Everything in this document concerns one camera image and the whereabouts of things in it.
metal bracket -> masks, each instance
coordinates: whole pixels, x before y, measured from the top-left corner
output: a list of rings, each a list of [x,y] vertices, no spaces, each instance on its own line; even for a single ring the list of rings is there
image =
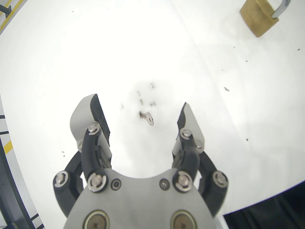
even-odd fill
[[[0,5],[0,11],[5,13],[5,18],[7,18],[9,16],[9,14],[12,12],[12,7],[9,6],[7,8],[7,7],[4,7],[3,5]]]

small metal key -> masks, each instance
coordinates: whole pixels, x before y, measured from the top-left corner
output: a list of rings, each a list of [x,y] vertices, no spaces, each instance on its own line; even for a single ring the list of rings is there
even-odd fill
[[[153,118],[149,112],[146,112],[146,114],[140,112],[140,117],[145,119],[149,125],[153,126]]]

padlock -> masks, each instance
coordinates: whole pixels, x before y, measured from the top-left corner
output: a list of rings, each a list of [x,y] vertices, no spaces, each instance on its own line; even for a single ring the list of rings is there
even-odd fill
[[[279,15],[287,9],[290,1],[283,0],[274,11],[267,0],[247,0],[240,14],[254,35],[260,37],[279,21]]]

brass padlock body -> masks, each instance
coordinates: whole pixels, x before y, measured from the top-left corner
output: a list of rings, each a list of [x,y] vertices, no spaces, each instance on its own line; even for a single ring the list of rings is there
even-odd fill
[[[267,0],[247,0],[240,10],[245,23],[256,37],[262,36],[279,21],[278,18],[272,18],[273,13]]]

white table surface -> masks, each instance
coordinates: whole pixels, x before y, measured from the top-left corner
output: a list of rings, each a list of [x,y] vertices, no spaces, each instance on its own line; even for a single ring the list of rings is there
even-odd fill
[[[190,103],[206,153],[229,177],[219,214],[305,180],[305,0],[292,0],[261,38],[239,14],[244,1],[27,1],[0,36],[0,93],[46,228],[65,223],[52,179],[77,151],[71,114],[93,93],[110,127],[112,167],[129,177],[171,167],[176,122]]]

